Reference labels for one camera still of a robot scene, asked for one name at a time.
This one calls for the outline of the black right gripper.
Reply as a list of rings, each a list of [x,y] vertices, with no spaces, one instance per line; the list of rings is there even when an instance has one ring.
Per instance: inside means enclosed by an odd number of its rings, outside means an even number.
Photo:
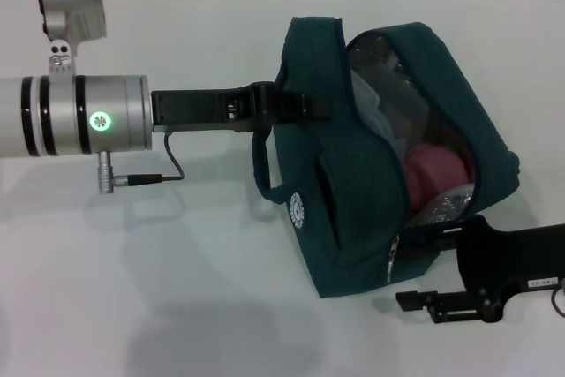
[[[434,324],[498,322],[520,294],[564,287],[564,226],[502,231],[482,215],[442,223],[434,235],[440,252],[457,248],[466,291],[405,291],[395,295],[403,312],[427,310]]]

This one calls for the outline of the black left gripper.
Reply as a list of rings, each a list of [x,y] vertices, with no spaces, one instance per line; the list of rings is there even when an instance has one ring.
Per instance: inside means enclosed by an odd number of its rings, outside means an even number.
[[[283,92],[274,83],[207,90],[154,90],[156,132],[252,132],[258,123],[282,125],[327,120],[330,102],[307,94]]]

